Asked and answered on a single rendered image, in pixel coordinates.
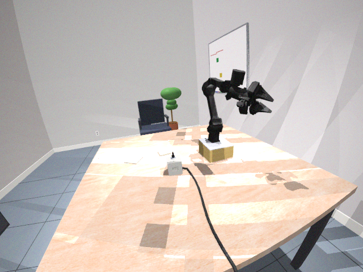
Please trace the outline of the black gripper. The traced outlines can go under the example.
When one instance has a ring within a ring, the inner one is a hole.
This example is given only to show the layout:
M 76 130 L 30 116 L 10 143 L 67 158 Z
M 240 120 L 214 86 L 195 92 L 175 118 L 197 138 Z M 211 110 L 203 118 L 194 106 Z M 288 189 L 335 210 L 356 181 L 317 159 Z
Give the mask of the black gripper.
M 248 105 L 250 105 L 251 103 L 249 110 L 250 114 L 252 115 L 258 112 L 266 112 L 266 113 L 272 112 L 266 105 L 256 100 L 256 99 L 263 99 L 270 102 L 274 101 L 274 99 L 271 98 L 268 92 L 264 90 L 264 88 L 257 81 L 252 82 L 248 89 L 246 89 L 246 87 L 241 88 L 237 94 L 237 100 L 240 101 L 241 99 L 239 99 L 239 97 L 250 98 L 248 101 Z

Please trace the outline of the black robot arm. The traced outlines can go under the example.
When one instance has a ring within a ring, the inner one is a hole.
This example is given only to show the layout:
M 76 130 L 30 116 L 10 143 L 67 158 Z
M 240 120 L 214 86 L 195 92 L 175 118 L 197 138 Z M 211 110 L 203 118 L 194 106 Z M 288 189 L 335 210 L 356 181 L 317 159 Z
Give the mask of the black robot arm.
M 237 94 L 241 89 L 240 85 L 243 85 L 245 71 L 233 69 L 231 80 L 222 81 L 217 78 L 209 78 L 202 86 L 202 91 L 204 96 L 208 101 L 208 108 L 210 114 L 209 126 L 207 127 L 208 140 L 212 143 L 220 142 L 219 136 L 223 129 L 222 119 L 218 117 L 216 101 L 214 98 L 214 93 L 217 87 L 219 87 L 222 93 L 227 93 L 226 100 L 231 98 L 237 99 Z M 239 97 L 241 99 L 237 102 L 237 107 L 239 107 L 240 114 L 247 114 L 248 112 L 248 97 Z

